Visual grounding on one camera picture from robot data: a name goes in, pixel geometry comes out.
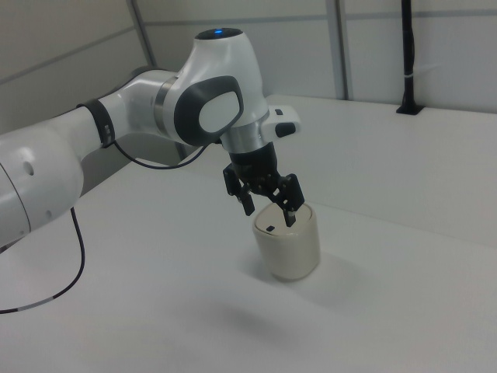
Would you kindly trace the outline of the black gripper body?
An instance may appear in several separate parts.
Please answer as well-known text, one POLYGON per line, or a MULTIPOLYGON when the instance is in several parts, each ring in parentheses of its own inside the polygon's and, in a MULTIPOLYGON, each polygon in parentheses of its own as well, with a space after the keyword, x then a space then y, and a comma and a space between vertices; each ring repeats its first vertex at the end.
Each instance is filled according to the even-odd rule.
POLYGON ((275 179, 280 176, 272 142, 253 152, 230 153, 229 157, 236 175, 252 193, 271 196, 276 186, 275 179))

